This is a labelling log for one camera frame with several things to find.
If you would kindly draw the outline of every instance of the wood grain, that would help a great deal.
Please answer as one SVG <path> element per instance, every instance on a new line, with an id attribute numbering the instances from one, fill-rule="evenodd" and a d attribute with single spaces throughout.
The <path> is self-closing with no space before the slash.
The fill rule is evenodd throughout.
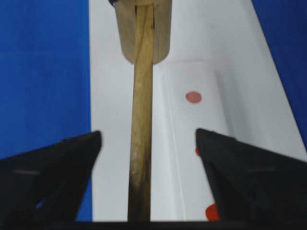
<path id="1" fill-rule="evenodd" d="M 154 6 L 136 8 L 128 221 L 150 221 Z"/>
<path id="2" fill-rule="evenodd" d="M 121 49 L 125 58 L 134 63 L 135 7 L 154 6 L 153 63 L 166 58 L 170 47 L 172 0 L 119 0 L 115 3 Z"/>

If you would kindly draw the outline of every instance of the blue backdrop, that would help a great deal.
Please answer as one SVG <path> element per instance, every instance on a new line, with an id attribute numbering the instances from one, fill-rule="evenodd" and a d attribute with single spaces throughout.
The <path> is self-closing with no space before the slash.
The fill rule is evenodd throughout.
<path id="1" fill-rule="evenodd" d="M 86 0 L 0 1 L 0 157 L 91 130 Z M 92 220 L 88 186 L 78 220 Z"/>
<path id="2" fill-rule="evenodd" d="M 306 148 L 307 1 L 253 3 Z"/>

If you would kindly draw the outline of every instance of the wooden block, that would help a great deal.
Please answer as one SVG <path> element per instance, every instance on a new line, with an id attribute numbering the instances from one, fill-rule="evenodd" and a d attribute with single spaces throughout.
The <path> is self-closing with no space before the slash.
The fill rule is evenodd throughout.
<path id="1" fill-rule="evenodd" d="M 154 6 L 153 63 L 166 58 L 170 47 L 172 0 L 119 0 L 115 3 L 121 49 L 125 58 L 134 63 L 136 17 L 141 5 Z"/>

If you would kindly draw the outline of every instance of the wooden dowel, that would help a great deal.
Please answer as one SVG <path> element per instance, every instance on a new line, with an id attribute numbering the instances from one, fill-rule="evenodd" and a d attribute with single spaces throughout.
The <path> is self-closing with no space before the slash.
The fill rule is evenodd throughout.
<path id="1" fill-rule="evenodd" d="M 154 6 L 136 7 L 128 221 L 150 221 Z"/>

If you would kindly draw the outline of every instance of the red sticker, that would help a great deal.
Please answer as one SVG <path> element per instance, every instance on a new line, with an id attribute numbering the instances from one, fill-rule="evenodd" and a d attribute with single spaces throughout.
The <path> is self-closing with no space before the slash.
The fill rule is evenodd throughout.
<path id="1" fill-rule="evenodd" d="M 207 207 L 206 217 L 207 217 L 208 221 L 219 221 L 220 220 L 220 216 L 217 212 L 217 208 L 216 208 L 215 204 Z"/>
<path id="2" fill-rule="evenodd" d="M 186 94 L 186 99 L 193 104 L 199 103 L 201 101 L 201 94 L 199 92 L 192 91 Z"/>
<path id="3" fill-rule="evenodd" d="M 196 146 L 196 148 L 195 148 L 195 152 L 196 152 L 196 154 L 199 156 L 200 155 L 200 152 L 198 151 L 198 147 Z"/>

